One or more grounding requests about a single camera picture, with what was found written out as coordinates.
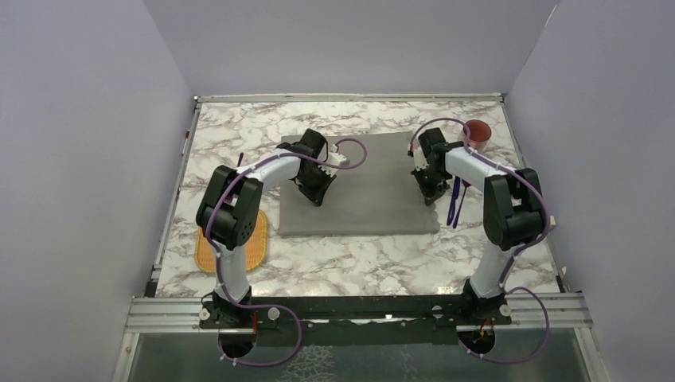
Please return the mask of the grey scalloped cloth placemat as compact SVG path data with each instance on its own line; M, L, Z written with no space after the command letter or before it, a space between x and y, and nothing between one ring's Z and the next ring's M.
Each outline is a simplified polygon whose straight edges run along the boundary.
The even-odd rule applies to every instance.
M425 205L406 155L410 133L359 136L368 153L340 170L322 205L312 205L290 181L281 185L281 236L420 235L440 229L435 206Z

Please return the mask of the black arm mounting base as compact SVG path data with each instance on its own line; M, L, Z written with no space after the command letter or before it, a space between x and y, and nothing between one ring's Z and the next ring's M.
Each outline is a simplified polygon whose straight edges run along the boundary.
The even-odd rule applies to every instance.
M302 345L456 345L459 330L508 325L498 302L473 311L459 294L356 297L246 297L239 307L205 298L200 329L226 343Z

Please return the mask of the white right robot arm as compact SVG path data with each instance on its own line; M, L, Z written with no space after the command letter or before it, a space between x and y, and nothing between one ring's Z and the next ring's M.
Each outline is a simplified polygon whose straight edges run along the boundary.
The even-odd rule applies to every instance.
M519 255L544 238L550 225L539 178L530 168L515 170L489 160L464 142L448 142L439 128L415 134L408 148L426 205L448 189L449 180L465 182L483 195L484 232L489 240L459 303L461 317L478 324L501 305L504 285Z

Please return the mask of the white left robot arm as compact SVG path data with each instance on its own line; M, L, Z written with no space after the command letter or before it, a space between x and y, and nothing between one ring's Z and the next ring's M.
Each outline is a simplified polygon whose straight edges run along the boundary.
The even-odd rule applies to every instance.
M252 164L218 166L197 209L201 228L216 260L215 293L224 301L220 316L230 326L241 326L250 316L244 300L250 291L246 244L255 230L262 196L285 181L315 206L322 205L339 170L353 168L338 145L329 145L319 132L308 129L297 142L282 142Z

